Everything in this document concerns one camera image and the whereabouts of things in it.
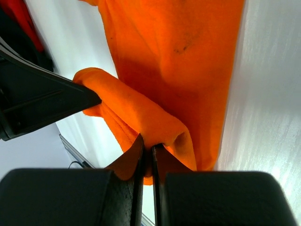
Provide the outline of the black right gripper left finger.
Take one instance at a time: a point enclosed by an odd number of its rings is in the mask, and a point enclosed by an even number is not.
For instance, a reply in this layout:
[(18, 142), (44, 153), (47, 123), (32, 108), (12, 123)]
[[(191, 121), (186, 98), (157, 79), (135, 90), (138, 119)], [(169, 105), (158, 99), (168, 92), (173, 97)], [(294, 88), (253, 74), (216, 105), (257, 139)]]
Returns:
[(104, 169), (14, 169), (0, 183), (3, 226), (138, 226), (143, 138)]

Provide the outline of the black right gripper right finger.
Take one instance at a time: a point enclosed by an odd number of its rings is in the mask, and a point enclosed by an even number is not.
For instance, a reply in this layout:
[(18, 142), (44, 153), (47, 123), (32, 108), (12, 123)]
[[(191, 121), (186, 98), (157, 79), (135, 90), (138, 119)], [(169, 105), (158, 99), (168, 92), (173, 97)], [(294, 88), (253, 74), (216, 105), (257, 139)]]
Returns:
[(157, 145), (152, 150), (158, 226), (294, 226), (279, 183), (259, 171), (195, 172)]

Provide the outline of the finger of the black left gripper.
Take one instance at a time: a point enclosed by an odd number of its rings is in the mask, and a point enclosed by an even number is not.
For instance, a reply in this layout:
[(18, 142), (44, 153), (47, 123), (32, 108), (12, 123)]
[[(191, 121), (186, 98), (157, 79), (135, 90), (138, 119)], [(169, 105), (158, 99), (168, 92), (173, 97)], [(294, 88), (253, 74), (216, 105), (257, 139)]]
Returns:
[(0, 138), (39, 130), (96, 106), (92, 90), (0, 48)]

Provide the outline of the orange t shirt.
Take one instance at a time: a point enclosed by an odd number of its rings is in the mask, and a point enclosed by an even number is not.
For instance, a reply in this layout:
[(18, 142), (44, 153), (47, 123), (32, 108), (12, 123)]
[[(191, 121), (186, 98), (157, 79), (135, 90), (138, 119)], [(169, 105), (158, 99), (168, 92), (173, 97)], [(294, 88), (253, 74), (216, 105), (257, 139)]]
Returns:
[(123, 151), (138, 135), (162, 144), (186, 167), (216, 164), (242, 0), (91, 0), (98, 8), (117, 77), (99, 68), (74, 82), (101, 98), (101, 117)]

